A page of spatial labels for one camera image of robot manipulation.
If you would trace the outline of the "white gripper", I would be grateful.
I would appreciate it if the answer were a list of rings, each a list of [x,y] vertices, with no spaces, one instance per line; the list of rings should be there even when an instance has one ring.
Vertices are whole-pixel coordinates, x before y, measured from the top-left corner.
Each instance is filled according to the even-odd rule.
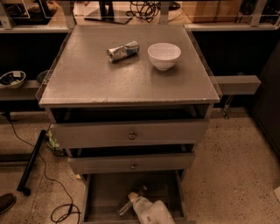
[[[157,202],[150,202],[143,196],[138,197],[139,194],[131,192],[128,198],[133,202],[133,209],[141,224],[158,224],[156,204]]]

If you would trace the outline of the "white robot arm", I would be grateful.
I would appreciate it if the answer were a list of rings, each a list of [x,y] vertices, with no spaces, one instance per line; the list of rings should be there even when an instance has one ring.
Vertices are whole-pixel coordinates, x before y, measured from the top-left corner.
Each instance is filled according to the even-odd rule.
[[[135,192],[131,192],[128,198],[141,224],[175,224],[162,200],[150,202]]]

